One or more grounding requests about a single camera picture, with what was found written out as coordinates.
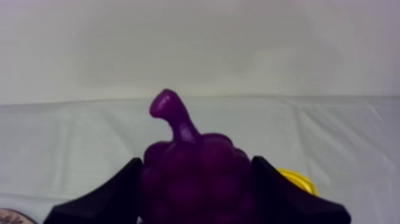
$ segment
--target white backdrop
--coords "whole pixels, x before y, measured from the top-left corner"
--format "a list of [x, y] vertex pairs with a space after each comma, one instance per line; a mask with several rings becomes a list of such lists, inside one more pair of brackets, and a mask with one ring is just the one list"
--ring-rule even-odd
[[0, 104], [398, 95], [398, 0], [0, 0]]

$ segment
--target yellow object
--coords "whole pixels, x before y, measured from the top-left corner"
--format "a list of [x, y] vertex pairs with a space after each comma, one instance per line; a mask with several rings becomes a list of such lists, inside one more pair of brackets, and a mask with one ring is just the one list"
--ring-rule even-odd
[[302, 190], [304, 190], [312, 195], [318, 195], [313, 183], [306, 176], [303, 176], [302, 174], [300, 174], [298, 172], [286, 170], [286, 169], [278, 169], [278, 171], [280, 174], [282, 174], [284, 177], [286, 177], [290, 182], [294, 183], [296, 186], [298, 186]]

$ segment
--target white cloth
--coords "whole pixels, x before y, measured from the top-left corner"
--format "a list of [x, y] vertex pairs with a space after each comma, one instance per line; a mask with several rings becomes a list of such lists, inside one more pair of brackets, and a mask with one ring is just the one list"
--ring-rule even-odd
[[[353, 224], [400, 223], [400, 98], [186, 98], [201, 132], [307, 175]], [[0, 207], [42, 222], [171, 138], [151, 99], [0, 106]]]

